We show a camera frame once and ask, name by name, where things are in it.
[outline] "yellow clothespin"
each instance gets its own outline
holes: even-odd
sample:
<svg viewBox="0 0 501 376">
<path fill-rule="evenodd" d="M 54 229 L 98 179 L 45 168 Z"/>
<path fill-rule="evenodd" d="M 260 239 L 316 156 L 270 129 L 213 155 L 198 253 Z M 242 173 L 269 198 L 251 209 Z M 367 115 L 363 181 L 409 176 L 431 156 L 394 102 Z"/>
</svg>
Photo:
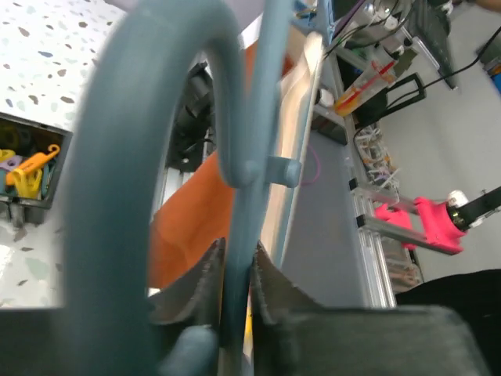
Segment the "yellow clothespin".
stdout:
<svg viewBox="0 0 501 376">
<path fill-rule="evenodd" d="M 41 185 L 41 176 L 41 168 L 28 176 L 26 176 L 21 168 L 13 170 L 12 177 L 17 195 L 22 198 L 37 198 Z"/>
<path fill-rule="evenodd" d="M 61 148 L 58 145 L 49 145 L 49 154 L 43 154 L 43 153 L 36 153 L 33 154 L 31 157 L 26 159 L 23 163 L 21 163 L 18 168 L 23 170 L 25 174 L 31 175 L 32 172 L 37 170 L 38 168 L 44 167 L 44 165 L 53 159 L 61 150 Z M 13 182 L 13 173 L 9 172 L 7 176 L 5 177 L 5 183 L 8 186 L 11 186 L 14 184 Z"/>
<path fill-rule="evenodd" d="M 4 149 L 0 150 L 0 162 L 6 161 L 7 159 L 16 155 L 14 150 Z"/>
</svg>

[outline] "speckled white surface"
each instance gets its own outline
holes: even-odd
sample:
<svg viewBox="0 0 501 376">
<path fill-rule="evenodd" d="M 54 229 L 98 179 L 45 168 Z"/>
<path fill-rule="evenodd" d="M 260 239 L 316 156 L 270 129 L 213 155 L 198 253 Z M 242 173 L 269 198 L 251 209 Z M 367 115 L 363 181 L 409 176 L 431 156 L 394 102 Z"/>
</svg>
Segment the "speckled white surface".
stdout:
<svg viewBox="0 0 501 376">
<path fill-rule="evenodd" d="M 73 130 L 99 51 L 123 15 L 102 0 L 2 0 L 0 112 Z M 60 302 L 62 185 L 40 226 L 16 230 L 0 213 L 1 307 Z"/>
<path fill-rule="evenodd" d="M 2 0 L 0 112 L 71 129 L 99 51 L 123 15 L 103 0 Z"/>
</svg>

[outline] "pink 3d-printed part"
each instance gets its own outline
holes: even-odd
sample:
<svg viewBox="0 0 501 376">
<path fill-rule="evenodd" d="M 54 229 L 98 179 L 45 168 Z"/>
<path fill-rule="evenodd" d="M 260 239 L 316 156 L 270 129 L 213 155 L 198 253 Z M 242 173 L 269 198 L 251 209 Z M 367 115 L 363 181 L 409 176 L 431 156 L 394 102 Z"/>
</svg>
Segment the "pink 3d-printed part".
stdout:
<svg viewBox="0 0 501 376">
<path fill-rule="evenodd" d="M 379 208 L 375 208 L 374 215 L 381 221 L 391 223 L 392 225 L 402 227 L 403 229 L 413 229 L 409 213 L 397 208 L 390 211 L 388 209 L 388 204 L 382 204 Z M 411 243 L 402 243 L 402 246 L 410 251 L 414 251 L 416 249 L 416 245 Z"/>
<path fill-rule="evenodd" d="M 460 238 L 467 233 L 458 230 L 449 218 L 446 203 L 435 204 L 425 197 L 418 197 L 414 200 L 417 212 L 423 223 L 424 234 L 427 242 L 436 247 L 442 248 L 449 254 L 457 254 L 463 251 L 460 245 Z"/>
</svg>

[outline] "orange clip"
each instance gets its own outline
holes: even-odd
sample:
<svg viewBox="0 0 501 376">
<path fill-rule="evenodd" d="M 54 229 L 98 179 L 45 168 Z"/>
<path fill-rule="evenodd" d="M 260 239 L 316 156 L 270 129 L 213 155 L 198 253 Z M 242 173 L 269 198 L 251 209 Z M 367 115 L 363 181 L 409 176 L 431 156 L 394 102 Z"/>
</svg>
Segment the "orange clip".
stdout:
<svg viewBox="0 0 501 376">
<path fill-rule="evenodd" d="M 61 150 L 56 144 L 49 145 L 49 154 L 36 153 L 26 159 L 17 168 L 23 170 L 25 175 L 30 175 L 33 171 L 43 167 L 48 161 L 53 159 Z M 5 184 L 12 186 L 14 184 L 13 173 L 9 172 L 5 177 Z"/>
</svg>

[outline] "black cable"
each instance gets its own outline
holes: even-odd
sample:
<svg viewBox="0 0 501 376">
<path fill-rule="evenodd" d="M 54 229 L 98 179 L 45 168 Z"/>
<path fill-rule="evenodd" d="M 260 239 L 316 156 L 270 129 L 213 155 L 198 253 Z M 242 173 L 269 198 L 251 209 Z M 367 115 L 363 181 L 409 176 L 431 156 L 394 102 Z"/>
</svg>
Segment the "black cable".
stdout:
<svg viewBox="0 0 501 376">
<path fill-rule="evenodd" d="M 359 9 L 364 5 L 365 0 L 358 0 L 355 5 L 350 9 L 350 11 L 342 17 L 342 19 L 339 21 L 337 25 L 335 25 L 334 29 L 334 34 L 332 40 L 337 38 L 341 32 L 348 26 L 352 20 L 355 14 L 359 11 Z"/>
<path fill-rule="evenodd" d="M 368 24 L 365 24 L 365 25 L 358 26 L 358 27 L 350 30 L 345 35 L 343 35 L 340 38 L 340 40 L 336 43 L 336 45 L 334 45 L 329 51 L 327 51 L 325 53 L 324 59 L 326 59 L 332 53 L 332 51 L 334 51 L 339 45 L 342 45 L 344 41 L 346 41 L 347 39 L 351 38 L 358 31 L 366 29 L 367 27 L 374 27 L 374 26 L 377 26 L 377 25 L 384 24 L 391 16 L 393 16 L 393 12 L 395 11 L 395 9 L 397 8 L 397 6 L 398 6 L 399 3 L 400 3 L 400 0 L 397 0 L 394 3 L 393 8 L 391 8 L 390 12 L 388 13 L 388 15 L 384 19 L 379 20 L 379 21 L 374 22 L 374 23 L 368 23 Z"/>
<path fill-rule="evenodd" d="M 430 86 L 435 85 L 435 84 L 437 84 L 437 83 L 439 83 L 439 82 L 441 82 L 441 81 L 443 81 L 443 80 L 445 80 L 447 78 L 450 78 L 452 76 L 455 76 L 456 74 L 459 74 L 461 72 L 466 71 L 467 69 L 470 69 L 473 65 L 475 65 L 476 63 L 478 63 L 480 61 L 480 58 L 482 58 L 482 55 L 485 53 L 485 51 L 487 50 L 487 48 L 491 45 L 491 43 L 494 41 L 494 39 L 498 36 L 498 34 L 500 32 L 501 32 L 501 27 L 499 27 L 498 30 L 496 30 L 496 32 L 492 35 L 492 37 L 484 44 L 484 46 L 478 52 L 477 57 L 471 63 L 469 63 L 465 67 L 462 67 L 461 69 L 455 70 L 452 73 L 446 74 L 445 76 L 442 76 L 442 77 L 437 78 L 436 80 L 434 80 L 434 81 L 432 81 L 430 83 L 427 83 L 425 86 L 423 86 L 423 89 L 429 88 Z M 417 93 L 419 91 L 420 91 L 419 89 L 416 89 L 416 90 L 413 90 L 411 92 L 407 92 L 406 94 L 401 95 L 400 97 L 398 97 L 397 99 L 395 99 L 393 102 L 391 102 L 390 104 L 388 104 L 386 106 L 385 110 L 391 108 L 391 106 L 393 106 L 395 103 L 399 102 L 400 100 L 406 98 L 407 96 L 411 96 L 412 94 L 415 94 L 415 93 Z"/>
</svg>

